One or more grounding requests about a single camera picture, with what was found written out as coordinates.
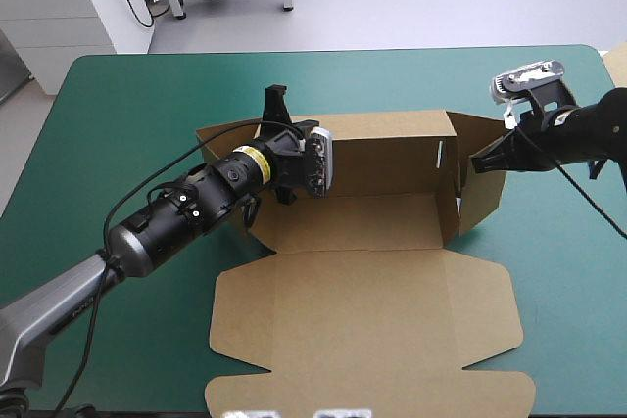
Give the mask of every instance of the cardboard box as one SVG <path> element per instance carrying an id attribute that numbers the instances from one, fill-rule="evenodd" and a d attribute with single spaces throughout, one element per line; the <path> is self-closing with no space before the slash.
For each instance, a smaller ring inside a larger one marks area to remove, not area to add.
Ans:
<path id="1" fill-rule="evenodd" d="M 265 195 L 252 232 L 276 255 L 217 280 L 211 348 L 271 372 L 211 380 L 211 415 L 527 417 L 525 374 L 462 370 L 522 342 L 509 275 L 443 249 L 499 204 L 505 175 L 474 174 L 468 157 L 503 123 L 444 111 L 315 118 L 334 134 L 330 196 L 286 207 Z M 252 137 L 242 128 L 212 152 Z"/>
<path id="2" fill-rule="evenodd" d="M 617 87 L 627 87 L 627 43 L 603 56 L 605 67 Z"/>

